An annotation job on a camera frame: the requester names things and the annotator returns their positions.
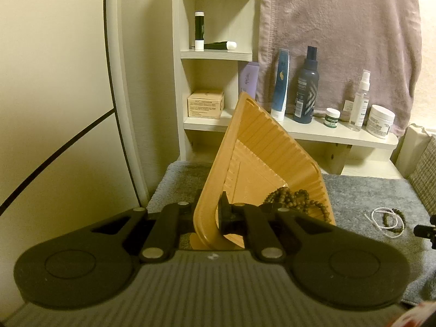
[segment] barcode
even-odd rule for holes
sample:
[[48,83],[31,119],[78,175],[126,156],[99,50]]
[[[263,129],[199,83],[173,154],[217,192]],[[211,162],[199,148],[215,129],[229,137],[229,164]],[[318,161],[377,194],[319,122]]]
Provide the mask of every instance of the barcode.
[[303,102],[301,101],[297,101],[297,104],[295,105],[295,116],[297,116],[298,118],[301,118],[302,105]]

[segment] dark blue spray bottle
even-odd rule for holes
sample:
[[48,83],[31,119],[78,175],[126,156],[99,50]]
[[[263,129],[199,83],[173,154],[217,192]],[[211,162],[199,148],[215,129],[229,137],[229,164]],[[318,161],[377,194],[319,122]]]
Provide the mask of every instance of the dark blue spray bottle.
[[297,97],[295,99],[294,120],[308,124],[312,121],[313,107],[318,93],[320,75],[317,71],[317,48],[307,47],[304,68],[298,76]]

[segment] woven cushion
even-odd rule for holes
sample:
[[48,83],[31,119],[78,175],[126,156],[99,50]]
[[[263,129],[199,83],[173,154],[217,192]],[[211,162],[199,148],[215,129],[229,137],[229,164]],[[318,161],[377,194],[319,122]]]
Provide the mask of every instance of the woven cushion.
[[422,153],[409,181],[430,215],[436,214],[436,137]]

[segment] clear spray bottle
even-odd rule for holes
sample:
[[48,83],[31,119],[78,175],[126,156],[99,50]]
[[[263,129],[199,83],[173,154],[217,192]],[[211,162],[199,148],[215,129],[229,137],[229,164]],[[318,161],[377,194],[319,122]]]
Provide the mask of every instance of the clear spray bottle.
[[369,103],[369,75],[368,70],[363,70],[362,80],[360,81],[359,90],[356,92],[353,102],[353,110],[348,123],[349,127],[355,132],[360,131],[365,119],[366,110]]

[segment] mauve towel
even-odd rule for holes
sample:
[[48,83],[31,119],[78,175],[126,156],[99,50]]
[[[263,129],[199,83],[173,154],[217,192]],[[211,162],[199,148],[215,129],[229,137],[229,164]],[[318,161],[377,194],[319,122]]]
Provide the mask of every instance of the mauve towel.
[[[371,72],[369,106],[392,110],[392,131],[404,134],[421,69],[418,0],[261,0],[256,94],[261,106],[271,109],[278,48],[287,48],[286,112],[294,112],[298,70],[308,45],[318,47],[315,115],[327,107],[342,112],[344,101],[354,99],[367,69]],[[341,118],[348,120],[349,113],[342,113]]]

